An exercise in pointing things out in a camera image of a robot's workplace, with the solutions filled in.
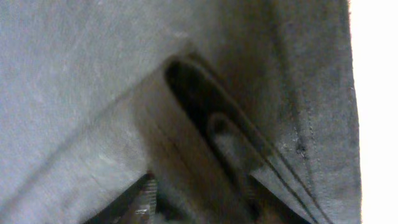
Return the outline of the black t-shirt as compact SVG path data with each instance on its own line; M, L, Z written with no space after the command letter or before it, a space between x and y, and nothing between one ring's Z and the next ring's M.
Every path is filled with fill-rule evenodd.
M146 173L153 223L255 223L251 175L361 222L347 1L2 1L1 222L84 223Z

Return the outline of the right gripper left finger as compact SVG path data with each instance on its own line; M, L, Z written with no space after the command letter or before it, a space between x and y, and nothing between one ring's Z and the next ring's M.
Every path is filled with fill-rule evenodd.
M152 223L156 197L157 181L146 173L84 224Z

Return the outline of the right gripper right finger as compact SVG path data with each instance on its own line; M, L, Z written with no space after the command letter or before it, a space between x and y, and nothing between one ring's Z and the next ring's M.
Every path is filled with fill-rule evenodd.
M255 214L255 223L309 224L251 175L248 188L248 202Z

